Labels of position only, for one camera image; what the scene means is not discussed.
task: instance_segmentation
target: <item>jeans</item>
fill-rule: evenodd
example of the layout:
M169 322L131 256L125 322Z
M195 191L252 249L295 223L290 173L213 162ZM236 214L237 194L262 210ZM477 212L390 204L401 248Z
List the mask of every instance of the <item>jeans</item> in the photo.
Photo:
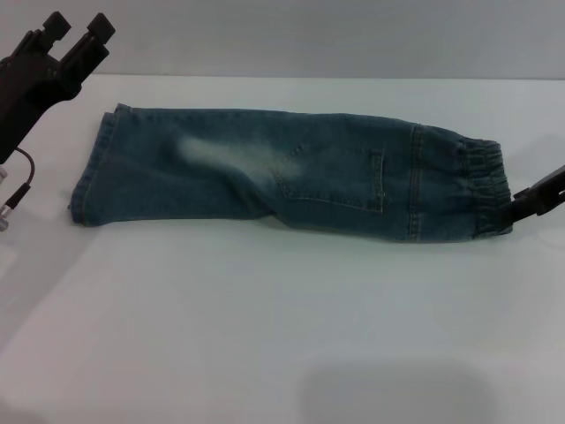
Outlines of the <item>jeans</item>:
M498 143L397 119L263 110L104 115L76 223L257 219L407 241L508 233Z

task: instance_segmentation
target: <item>robotic arm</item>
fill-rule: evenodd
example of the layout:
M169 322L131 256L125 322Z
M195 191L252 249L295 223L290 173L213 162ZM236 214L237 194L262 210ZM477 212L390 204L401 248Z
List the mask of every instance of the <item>robotic arm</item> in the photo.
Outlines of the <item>robotic arm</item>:
M82 82L109 54L104 45L116 32L99 13L88 32L57 61L48 53L71 26L56 11L43 28L27 32L11 56L0 61L0 183L7 176L1 165L14 151L25 155L31 164L30 178L0 207L0 231L8 227L7 216L27 193L34 176L34 161L19 143L47 109L79 94Z

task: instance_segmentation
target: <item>white tabletop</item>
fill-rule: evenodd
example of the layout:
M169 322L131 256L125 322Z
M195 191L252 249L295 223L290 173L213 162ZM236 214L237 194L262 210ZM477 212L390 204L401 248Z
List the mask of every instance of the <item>white tabletop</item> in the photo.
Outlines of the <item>white tabletop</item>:
M260 222L84 229L66 206L104 111L349 112L565 163L565 82L94 76L22 143L0 234L2 424L532 424L565 415L565 207L504 237L402 245ZM26 178L5 165L4 200Z

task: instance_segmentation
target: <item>elastic waistband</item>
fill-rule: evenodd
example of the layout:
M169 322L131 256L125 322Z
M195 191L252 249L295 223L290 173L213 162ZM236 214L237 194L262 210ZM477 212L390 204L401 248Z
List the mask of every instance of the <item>elastic waistband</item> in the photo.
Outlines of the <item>elastic waistband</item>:
M512 201L504 173L501 145L490 140L465 139L465 164L475 210L473 238L482 239L512 231L503 219Z

